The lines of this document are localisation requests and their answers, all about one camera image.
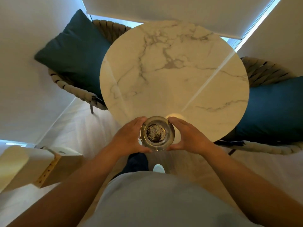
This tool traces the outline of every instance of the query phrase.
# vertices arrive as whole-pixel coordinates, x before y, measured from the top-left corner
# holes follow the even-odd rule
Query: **dark pants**
[[[149,171],[149,162],[146,155],[143,153],[131,154],[128,157],[126,166],[123,168],[123,170],[120,173],[116,174],[112,179],[118,177],[121,174],[137,171]]]

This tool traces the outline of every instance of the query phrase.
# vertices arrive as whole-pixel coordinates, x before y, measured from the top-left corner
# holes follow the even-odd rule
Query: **shirt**
[[[139,171],[113,179],[88,226],[259,226],[205,189],[174,175]]]

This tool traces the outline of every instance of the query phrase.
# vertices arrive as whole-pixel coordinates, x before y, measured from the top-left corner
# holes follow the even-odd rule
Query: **ashtray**
[[[166,118],[153,116],[143,123],[140,139],[151,150],[165,150],[175,139],[175,129]]]

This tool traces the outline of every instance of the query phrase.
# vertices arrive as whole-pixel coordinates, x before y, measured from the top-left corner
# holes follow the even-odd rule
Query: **marble tabletop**
[[[218,35],[182,21],[145,23],[120,36],[102,62],[100,87],[121,125],[138,116],[176,116],[213,142],[239,123],[249,96],[237,53]]]

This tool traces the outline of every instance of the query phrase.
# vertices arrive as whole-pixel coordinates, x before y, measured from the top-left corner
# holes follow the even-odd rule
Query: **dark teal cushion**
[[[99,74],[109,47],[110,43],[79,9],[63,32],[35,55],[35,60],[103,101]]]
[[[261,143],[303,141],[303,76],[250,89],[236,139]]]

